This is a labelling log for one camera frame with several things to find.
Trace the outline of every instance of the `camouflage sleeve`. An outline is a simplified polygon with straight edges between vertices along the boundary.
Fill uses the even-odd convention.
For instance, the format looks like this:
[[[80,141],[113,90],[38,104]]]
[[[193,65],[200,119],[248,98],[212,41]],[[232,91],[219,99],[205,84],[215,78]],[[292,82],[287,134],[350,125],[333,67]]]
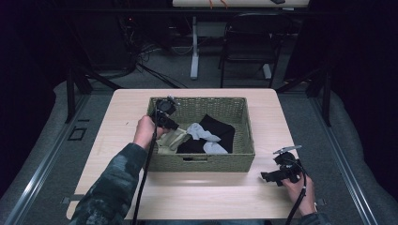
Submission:
[[[299,225],[331,225],[328,215],[325,213],[313,213],[302,217]]]
[[[70,224],[121,224],[131,207],[147,152],[129,143],[79,201]]]

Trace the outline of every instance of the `desk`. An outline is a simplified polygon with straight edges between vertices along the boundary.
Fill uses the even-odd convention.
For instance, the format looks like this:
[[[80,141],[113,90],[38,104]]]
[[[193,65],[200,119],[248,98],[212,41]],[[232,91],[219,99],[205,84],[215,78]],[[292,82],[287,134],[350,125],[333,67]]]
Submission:
[[[266,183],[260,172],[279,170],[272,152],[293,145],[278,97],[272,89],[117,90],[100,126],[75,195],[84,195],[111,158],[131,142],[151,97],[246,98],[255,158],[248,172],[149,172],[139,219],[287,218],[293,204],[284,187]],[[126,219],[132,219],[131,210]],[[71,218],[77,202],[71,202]]]
[[[230,8],[306,8],[310,0],[286,0],[283,4],[275,4],[270,0],[225,0]],[[215,8],[225,8],[221,0],[211,0],[212,6]],[[177,8],[210,8],[209,0],[173,0],[173,7]],[[191,79],[198,78],[199,53],[197,49],[197,21],[196,17],[192,19],[192,63],[191,63]],[[270,77],[268,65],[263,68],[266,77]]]

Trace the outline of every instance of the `white table leg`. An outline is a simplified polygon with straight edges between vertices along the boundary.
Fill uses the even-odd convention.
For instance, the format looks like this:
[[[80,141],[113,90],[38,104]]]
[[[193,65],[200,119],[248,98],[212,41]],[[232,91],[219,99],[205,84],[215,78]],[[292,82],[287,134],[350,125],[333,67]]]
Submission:
[[[271,73],[271,69],[269,68],[269,64],[263,65],[263,72],[264,72],[264,76],[266,77],[266,79],[271,79],[272,73]]]
[[[191,79],[198,79],[198,67],[199,67],[199,54],[198,54],[198,34],[196,27],[196,17],[192,18],[192,64],[191,64]]]

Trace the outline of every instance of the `basket handle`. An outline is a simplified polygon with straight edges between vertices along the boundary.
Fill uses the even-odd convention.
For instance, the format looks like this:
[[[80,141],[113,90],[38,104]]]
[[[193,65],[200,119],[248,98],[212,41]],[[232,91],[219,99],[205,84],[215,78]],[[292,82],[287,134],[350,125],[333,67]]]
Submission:
[[[184,162],[207,162],[207,157],[183,157]]]

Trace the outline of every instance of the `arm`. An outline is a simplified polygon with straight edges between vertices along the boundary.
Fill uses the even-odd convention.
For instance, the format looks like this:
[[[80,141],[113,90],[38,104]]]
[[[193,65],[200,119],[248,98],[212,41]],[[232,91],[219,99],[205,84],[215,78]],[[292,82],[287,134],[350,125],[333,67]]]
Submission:
[[[302,173],[299,175],[301,179],[295,184],[289,179],[282,180],[283,185],[287,188],[290,200],[295,203],[299,197],[299,194],[304,186],[304,179],[302,179]],[[307,187],[306,194],[298,207],[302,218],[299,220],[300,225],[330,225],[328,215],[324,213],[316,212],[315,208],[315,192],[314,192],[314,182],[307,175]]]
[[[145,163],[146,148],[155,125],[144,116],[137,125],[133,143],[129,143],[108,164],[99,179],[79,201],[70,224],[121,224],[129,212]],[[165,130],[157,127],[158,137]]]

